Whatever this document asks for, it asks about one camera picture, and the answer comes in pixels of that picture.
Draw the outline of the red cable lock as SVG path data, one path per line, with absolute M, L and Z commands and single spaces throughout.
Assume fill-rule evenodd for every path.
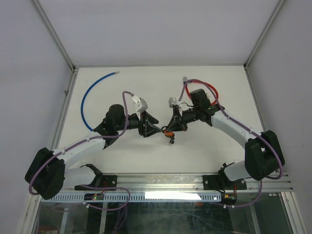
M 187 77 L 183 77 L 183 79 L 182 79 L 183 84 L 184 84 L 187 80 L 188 80 Z M 211 93 L 213 93 L 213 94 L 216 96 L 217 99 L 219 98 L 219 94 L 218 94 L 217 89 L 215 89 L 211 84 L 206 83 L 206 82 L 203 82 L 203 81 L 193 81 L 193 83 L 198 83 L 198 84 L 207 85 L 207 86 L 212 90 Z M 185 88 L 185 91 L 186 91 L 186 93 L 187 93 L 187 95 L 188 95 L 188 98 L 191 99 L 191 95 L 190 95 L 190 92 L 189 92 L 189 89 L 188 89 L 187 86 L 186 86 L 186 88 Z

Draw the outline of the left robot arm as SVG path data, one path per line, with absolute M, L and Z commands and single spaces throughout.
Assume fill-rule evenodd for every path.
M 84 139 L 71 146 L 49 150 L 40 149 L 25 175 L 30 192 L 51 199 L 63 188 L 92 190 L 103 187 L 105 178 L 93 164 L 72 166 L 93 153 L 114 144 L 122 130 L 137 129 L 142 137 L 160 133 L 159 121 L 147 111 L 125 114 L 120 104 L 110 106 L 103 121 Z

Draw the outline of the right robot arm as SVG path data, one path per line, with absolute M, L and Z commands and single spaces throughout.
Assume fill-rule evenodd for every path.
M 228 189 L 237 180 L 250 177 L 257 181 L 271 179 L 271 173 L 282 170 L 285 159 L 277 135 L 273 131 L 257 132 L 245 126 L 231 117 L 223 106 L 218 103 L 212 104 L 202 89 L 192 91 L 190 96 L 192 106 L 185 111 L 181 109 L 181 101 L 173 97 L 169 99 L 173 116 L 163 132 L 170 139 L 170 143 L 175 141 L 175 132 L 187 131 L 189 123 L 200 120 L 221 130 L 245 150 L 243 161 L 223 164 L 215 182 L 210 184 L 213 189 Z

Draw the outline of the orange black padlock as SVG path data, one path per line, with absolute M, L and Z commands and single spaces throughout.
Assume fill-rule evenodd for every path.
M 167 138 L 173 138 L 175 136 L 175 134 L 173 132 L 168 132 L 167 131 L 167 126 L 163 126 L 161 128 L 162 133 L 167 137 Z

